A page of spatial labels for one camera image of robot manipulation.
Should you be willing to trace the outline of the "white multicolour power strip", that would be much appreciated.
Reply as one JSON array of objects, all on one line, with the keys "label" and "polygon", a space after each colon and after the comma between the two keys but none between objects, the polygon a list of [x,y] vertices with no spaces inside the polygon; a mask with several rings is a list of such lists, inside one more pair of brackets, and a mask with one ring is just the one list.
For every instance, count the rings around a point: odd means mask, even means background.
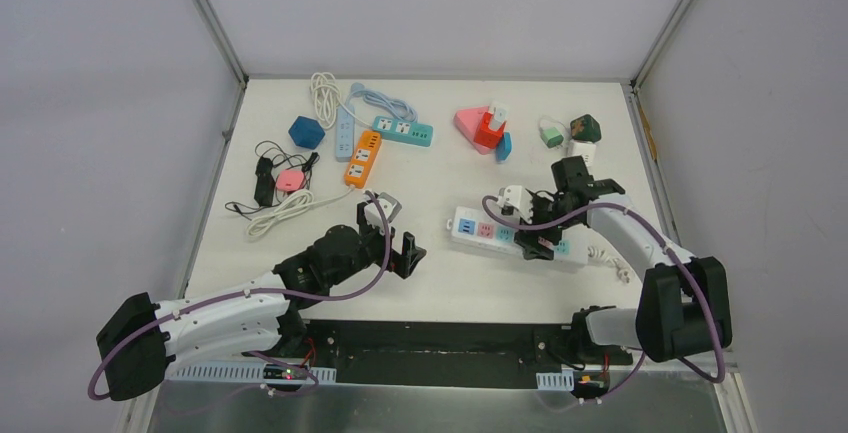
[{"label": "white multicolour power strip", "polygon": [[[457,206],[453,216],[447,219],[446,228],[457,243],[511,256],[523,255],[514,239],[517,230],[495,222],[482,210]],[[557,244],[544,238],[539,242],[553,252],[552,261],[574,269],[589,264],[589,243],[581,233],[563,232]]]}]

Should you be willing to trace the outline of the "light green plug charger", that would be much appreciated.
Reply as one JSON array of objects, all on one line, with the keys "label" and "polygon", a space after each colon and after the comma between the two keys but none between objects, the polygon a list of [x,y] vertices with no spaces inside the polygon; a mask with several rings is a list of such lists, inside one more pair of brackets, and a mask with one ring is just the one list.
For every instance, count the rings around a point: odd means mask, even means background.
[{"label": "light green plug charger", "polygon": [[549,116],[541,116],[537,122],[540,139],[548,149],[560,147],[565,142],[567,127]]}]

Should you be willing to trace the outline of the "white tiger cube adapter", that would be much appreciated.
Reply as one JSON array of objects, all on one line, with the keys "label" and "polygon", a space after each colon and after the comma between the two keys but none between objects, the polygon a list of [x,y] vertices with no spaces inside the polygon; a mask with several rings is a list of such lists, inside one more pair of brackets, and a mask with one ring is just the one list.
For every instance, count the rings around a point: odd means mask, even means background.
[{"label": "white tiger cube adapter", "polygon": [[592,142],[584,142],[578,140],[569,140],[567,144],[568,157],[580,157],[588,167],[594,163],[597,152],[597,145]]}]

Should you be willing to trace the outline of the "dark green dragon cube adapter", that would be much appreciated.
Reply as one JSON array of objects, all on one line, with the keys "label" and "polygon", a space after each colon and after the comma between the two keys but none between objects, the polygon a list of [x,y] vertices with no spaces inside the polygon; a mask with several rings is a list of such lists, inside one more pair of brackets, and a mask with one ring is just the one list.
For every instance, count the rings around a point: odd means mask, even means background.
[{"label": "dark green dragon cube adapter", "polygon": [[570,137],[575,141],[597,143],[602,139],[601,125],[590,114],[573,119],[569,127]]}]

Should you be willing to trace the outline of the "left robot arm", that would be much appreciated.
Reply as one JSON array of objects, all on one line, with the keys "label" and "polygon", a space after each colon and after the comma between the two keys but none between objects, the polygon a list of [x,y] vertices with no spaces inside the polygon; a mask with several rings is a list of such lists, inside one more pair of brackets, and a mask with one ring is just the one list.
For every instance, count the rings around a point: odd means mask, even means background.
[{"label": "left robot arm", "polygon": [[[394,205],[368,195],[357,206],[357,225],[336,225],[310,246],[260,276],[219,293],[155,302],[148,293],[128,297],[96,336],[101,363],[87,394],[95,401],[125,401],[159,386],[196,363],[230,354],[275,351],[297,355],[305,343],[301,311],[322,302],[357,298],[391,272],[408,278],[426,249],[406,232],[395,250]],[[334,295],[333,287],[372,266],[364,287]]]}]

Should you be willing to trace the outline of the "blue small adapter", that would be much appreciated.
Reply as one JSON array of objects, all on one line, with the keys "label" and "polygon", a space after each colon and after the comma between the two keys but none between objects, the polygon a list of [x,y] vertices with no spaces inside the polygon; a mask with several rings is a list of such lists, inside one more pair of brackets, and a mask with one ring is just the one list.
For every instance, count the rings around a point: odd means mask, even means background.
[{"label": "blue small adapter", "polygon": [[509,132],[505,132],[495,148],[495,159],[497,163],[504,163],[512,152],[512,139]]}]

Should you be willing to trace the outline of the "orange power strip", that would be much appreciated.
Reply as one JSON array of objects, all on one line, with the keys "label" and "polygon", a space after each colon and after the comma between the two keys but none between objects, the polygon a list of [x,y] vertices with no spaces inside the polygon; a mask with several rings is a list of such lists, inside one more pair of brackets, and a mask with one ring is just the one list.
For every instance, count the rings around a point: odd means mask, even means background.
[{"label": "orange power strip", "polygon": [[373,130],[362,133],[343,176],[345,185],[357,189],[365,187],[376,162],[381,143],[382,136],[380,133]]}]

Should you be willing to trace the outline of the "red cube adapter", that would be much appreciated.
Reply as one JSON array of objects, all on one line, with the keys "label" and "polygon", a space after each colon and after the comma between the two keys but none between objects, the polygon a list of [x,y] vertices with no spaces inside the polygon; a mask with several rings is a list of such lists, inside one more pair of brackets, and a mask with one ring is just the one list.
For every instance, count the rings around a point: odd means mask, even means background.
[{"label": "red cube adapter", "polygon": [[484,113],[473,136],[474,144],[495,149],[503,137],[505,123],[506,120],[503,115],[492,112]]}]

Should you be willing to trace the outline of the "teal power strip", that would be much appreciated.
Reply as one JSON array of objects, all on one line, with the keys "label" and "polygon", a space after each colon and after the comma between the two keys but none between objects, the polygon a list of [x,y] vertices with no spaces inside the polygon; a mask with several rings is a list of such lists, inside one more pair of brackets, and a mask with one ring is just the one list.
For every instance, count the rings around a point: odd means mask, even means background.
[{"label": "teal power strip", "polygon": [[430,147],[434,138],[433,127],[418,122],[408,122],[393,117],[378,116],[371,128],[383,140],[418,147]]}]

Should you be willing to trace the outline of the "white charger on red cube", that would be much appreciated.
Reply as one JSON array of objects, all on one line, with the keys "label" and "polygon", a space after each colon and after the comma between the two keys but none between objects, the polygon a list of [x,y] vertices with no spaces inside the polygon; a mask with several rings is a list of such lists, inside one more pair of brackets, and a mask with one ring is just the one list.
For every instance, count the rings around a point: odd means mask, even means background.
[{"label": "white charger on red cube", "polygon": [[509,107],[499,101],[493,101],[488,108],[488,113],[491,115],[490,127],[499,129],[507,120]]}]

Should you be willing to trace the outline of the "pink triangular power strip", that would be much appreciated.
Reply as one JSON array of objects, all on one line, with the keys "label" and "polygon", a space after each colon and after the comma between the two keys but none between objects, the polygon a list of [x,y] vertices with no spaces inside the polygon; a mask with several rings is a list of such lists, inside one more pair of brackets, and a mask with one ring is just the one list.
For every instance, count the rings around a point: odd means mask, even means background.
[{"label": "pink triangular power strip", "polygon": [[474,141],[478,126],[483,115],[487,112],[487,106],[479,106],[458,110],[453,117],[454,126],[463,135],[467,142],[481,155],[487,155],[494,152],[493,148],[488,148]]}]

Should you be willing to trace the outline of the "pink round adapter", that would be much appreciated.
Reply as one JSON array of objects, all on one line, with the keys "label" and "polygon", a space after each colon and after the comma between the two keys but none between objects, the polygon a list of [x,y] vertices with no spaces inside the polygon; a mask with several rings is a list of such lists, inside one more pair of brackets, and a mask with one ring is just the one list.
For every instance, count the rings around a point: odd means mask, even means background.
[{"label": "pink round adapter", "polygon": [[293,193],[303,188],[305,182],[304,171],[301,169],[286,169],[278,174],[275,180],[275,189],[285,193]]}]

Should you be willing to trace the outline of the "light blue power strip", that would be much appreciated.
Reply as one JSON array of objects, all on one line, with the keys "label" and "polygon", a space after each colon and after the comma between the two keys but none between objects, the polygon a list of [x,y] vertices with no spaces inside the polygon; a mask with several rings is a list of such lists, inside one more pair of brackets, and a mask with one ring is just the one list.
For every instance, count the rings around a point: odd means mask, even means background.
[{"label": "light blue power strip", "polygon": [[336,110],[335,158],[339,162],[348,162],[353,155],[355,118],[344,106]]}]

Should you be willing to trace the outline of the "blue cube adapter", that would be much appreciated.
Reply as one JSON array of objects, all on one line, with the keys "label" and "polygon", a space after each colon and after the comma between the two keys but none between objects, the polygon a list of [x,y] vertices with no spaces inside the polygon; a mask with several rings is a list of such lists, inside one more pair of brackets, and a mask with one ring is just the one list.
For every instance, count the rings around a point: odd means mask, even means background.
[{"label": "blue cube adapter", "polygon": [[288,129],[292,142],[300,148],[314,150],[325,138],[325,130],[314,118],[298,116]]}]

